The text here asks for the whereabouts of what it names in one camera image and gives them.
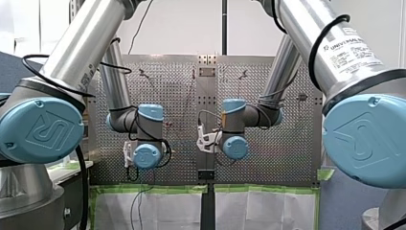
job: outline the label sticker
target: label sticker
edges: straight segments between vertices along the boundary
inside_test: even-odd
[[[364,66],[382,64],[358,35],[346,35],[331,42],[323,42],[320,51],[328,56],[330,66],[338,74],[350,74]]]
[[[95,75],[96,68],[94,65],[89,64],[89,72],[84,73],[83,76],[81,77],[80,83],[78,85],[78,90],[86,92],[87,87],[90,84],[90,81],[92,80],[93,76]]]

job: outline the pegboard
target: pegboard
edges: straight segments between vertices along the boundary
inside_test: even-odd
[[[254,104],[266,84],[272,61],[269,57],[218,57],[217,66],[217,103],[242,98]],[[304,95],[306,100],[299,100]],[[216,183],[314,186],[320,167],[322,101],[322,94],[314,88],[302,64],[286,90],[282,123],[268,130],[245,128],[248,156],[232,164],[219,154],[217,160],[225,166],[216,164]]]
[[[217,57],[216,97],[220,113],[226,98],[244,98],[255,103],[271,69],[271,57]],[[153,173],[143,173],[143,182],[156,184],[196,184],[196,78],[198,62],[195,56],[125,56],[125,66],[133,73],[127,75],[131,101],[134,104],[155,103],[164,107],[164,137],[174,150],[170,163]],[[247,77],[238,77],[245,71]],[[91,172],[92,184],[128,182],[124,170],[123,144],[126,134],[115,133],[105,125],[108,114],[106,96],[99,76],[95,77],[97,95],[94,114],[95,136],[92,157],[96,164]],[[299,102],[299,94],[307,100]],[[247,128],[250,152],[246,159],[230,167],[215,166],[215,183],[264,183],[310,186],[316,181],[320,166],[321,94],[308,79],[302,66],[298,77],[287,91],[284,120],[269,130]],[[220,153],[218,160],[228,164]]]
[[[126,75],[133,104],[160,104],[164,108],[163,137],[174,151],[170,163],[152,173],[141,172],[144,182],[157,184],[195,184],[197,180],[195,64],[197,57],[124,57],[125,66],[133,73]],[[111,131],[105,124],[108,114],[102,80],[96,76],[95,119],[96,160],[91,172],[92,184],[117,184],[128,182],[124,170],[123,145],[127,134]]]

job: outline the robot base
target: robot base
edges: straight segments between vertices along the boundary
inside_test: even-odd
[[[56,187],[48,200],[0,213],[0,229],[63,230],[63,215],[63,189]]]

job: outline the white wall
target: white wall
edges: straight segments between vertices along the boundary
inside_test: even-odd
[[[405,0],[331,1],[335,10],[351,15],[351,24],[388,66],[406,67]],[[68,2],[0,0],[0,12],[9,12],[9,8],[12,12],[12,16],[0,13],[0,40],[7,40],[2,44],[11,46],[12,37],[17,40],[17,55],[51,53],[67,28]],[[128,51],[147,3],[118,31],[123,53]],[[229,55],[276,54],[282,33],[258,2],[229,0],[228,26]],[[131,54],[221,54],[221,0],[154,0]]]
[[[331,0],[389,67],[406,67],[404,0]]]
[[[148,2],[118,31],[127,53]],[[221,0],[154,0],[131,54],[221,54]],[[229,55],[274,56],[282,33],[261,5],[229,1]]]

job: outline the universal robots logo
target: universal robots logo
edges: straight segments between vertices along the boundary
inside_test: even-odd
[[[73,128],[73,122],[43,109],[26,140],[50,150],[61,150]]]

